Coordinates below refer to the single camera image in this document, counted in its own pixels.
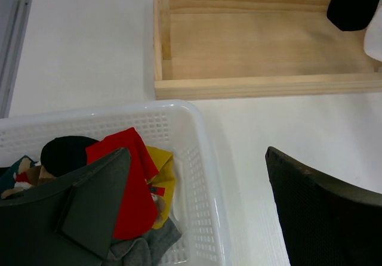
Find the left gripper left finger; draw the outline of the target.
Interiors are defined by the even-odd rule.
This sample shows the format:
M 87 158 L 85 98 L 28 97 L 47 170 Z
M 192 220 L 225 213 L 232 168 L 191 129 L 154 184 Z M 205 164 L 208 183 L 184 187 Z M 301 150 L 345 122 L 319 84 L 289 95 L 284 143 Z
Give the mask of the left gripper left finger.
M 1 201 L 1 265 L 101 265 L 130 169 L 128 149 Z

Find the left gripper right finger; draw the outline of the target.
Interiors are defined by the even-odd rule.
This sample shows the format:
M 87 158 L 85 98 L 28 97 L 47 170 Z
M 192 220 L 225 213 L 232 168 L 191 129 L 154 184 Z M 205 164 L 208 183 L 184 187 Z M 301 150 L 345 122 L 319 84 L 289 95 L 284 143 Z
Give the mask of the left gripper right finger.
M 381 194 L 269 147 L 267 172 L 291 265 L 381 265 Z

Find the red santa sock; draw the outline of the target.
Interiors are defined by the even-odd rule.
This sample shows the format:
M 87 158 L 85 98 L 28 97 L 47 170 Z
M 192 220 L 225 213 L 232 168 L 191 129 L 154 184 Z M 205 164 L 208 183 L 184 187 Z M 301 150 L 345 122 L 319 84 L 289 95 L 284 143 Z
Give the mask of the red santa sock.
M 87 147 L 87 163 L 93 163 L 119 148 L 129 150 L 131 163 L 113 237 L 129 240 L 148 232 L 155 223 L 158 210 L 147 182 L 159 171 L 135 128 L 109 135 Z

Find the mustard yellow sock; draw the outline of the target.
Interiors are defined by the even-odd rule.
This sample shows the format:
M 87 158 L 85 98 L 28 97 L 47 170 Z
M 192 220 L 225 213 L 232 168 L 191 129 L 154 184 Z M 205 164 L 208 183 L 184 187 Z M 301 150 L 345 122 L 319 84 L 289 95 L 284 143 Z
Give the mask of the mustard yellow sock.
M 147 150 L 159 171 L 158 174 L 147 183 L 158 210 L 152 228 L 158 230 L 162 228 L 169 217 L 177 183 L 173 171 L 174 156 L 171 152 L 156 147 L 147 146 Z

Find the black sock white stripes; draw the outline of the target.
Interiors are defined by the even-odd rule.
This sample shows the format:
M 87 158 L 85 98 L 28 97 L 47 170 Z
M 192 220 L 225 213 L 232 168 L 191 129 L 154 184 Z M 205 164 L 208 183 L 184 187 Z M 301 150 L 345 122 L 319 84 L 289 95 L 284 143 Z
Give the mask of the black sock white stripes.
M 372 20 L 380 0 L 331 0 L 327 19 L 341 31 L 365 29 Z

